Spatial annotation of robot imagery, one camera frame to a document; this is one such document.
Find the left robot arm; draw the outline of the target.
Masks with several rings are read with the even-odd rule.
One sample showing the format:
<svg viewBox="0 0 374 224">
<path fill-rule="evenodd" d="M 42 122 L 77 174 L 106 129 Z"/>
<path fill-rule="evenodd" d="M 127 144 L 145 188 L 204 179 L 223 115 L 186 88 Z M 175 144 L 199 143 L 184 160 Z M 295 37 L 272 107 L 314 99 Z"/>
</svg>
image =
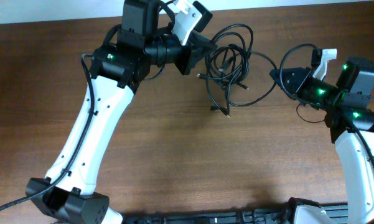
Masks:
<svg viewBox="0 0 374 224">
<path fill-rule="evenodd" d="M 112 27 L 84 68 L 88 87 L 71 133 L 43 178 L 26 195 L 44 214 L 65 223 L 121 223 L 107 196 L 96 192 L 106 148 L 122 114 L 152 66 L 175 65 L 188 75 L 216 49 L 202 35 L 212 13 L 194 1 L 125 1 Z"/>
</svg>

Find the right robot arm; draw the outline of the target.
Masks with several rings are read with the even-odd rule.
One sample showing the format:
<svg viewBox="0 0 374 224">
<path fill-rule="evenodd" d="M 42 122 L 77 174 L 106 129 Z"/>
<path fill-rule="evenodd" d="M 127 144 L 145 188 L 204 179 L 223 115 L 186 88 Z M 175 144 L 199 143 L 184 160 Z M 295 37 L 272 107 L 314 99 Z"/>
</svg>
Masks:
<svg viewBox="0 0 374 224">
<path fill-rule="evenodd" d="M 311 68 L 280 67 L 270 76 L 290 99 L 326 112 L 324 121 L 342 163 L 348 222 L 374 223 L 374 62 L 350 57 L 335 85 Z"/>
</svg>

